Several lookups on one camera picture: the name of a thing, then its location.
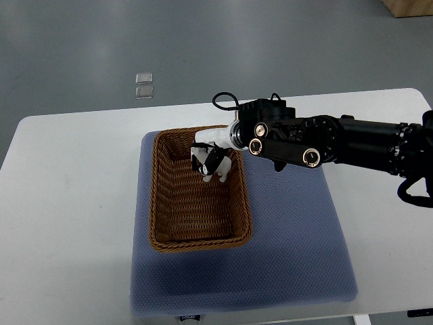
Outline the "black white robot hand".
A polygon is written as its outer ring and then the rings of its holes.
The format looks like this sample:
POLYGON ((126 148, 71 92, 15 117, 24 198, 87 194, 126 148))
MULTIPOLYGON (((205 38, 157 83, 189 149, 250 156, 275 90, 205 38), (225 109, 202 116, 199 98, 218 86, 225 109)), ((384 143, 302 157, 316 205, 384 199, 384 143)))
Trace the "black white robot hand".
POLYGON ((190 148, 192 171, 200 173, 202 165, 207 165, 211 171, 215 171, 223 157, 228 157, 229 149, 233 148, 230 135, 229 127, 196 132, 190 148))

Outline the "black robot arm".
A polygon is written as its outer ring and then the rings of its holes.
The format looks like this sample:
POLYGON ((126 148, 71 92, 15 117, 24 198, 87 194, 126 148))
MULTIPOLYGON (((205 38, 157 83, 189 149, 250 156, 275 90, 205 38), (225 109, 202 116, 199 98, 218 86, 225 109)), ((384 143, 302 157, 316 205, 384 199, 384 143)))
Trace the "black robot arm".
POLYGON ((384 171, 404 180, 398 197, 418 207, 432 207, 432 111, 422 123, 379 123, 353 116, 297 117, 276 93, 240 104, 230 143, 274 163, 316 168, 336 163, 384 171))

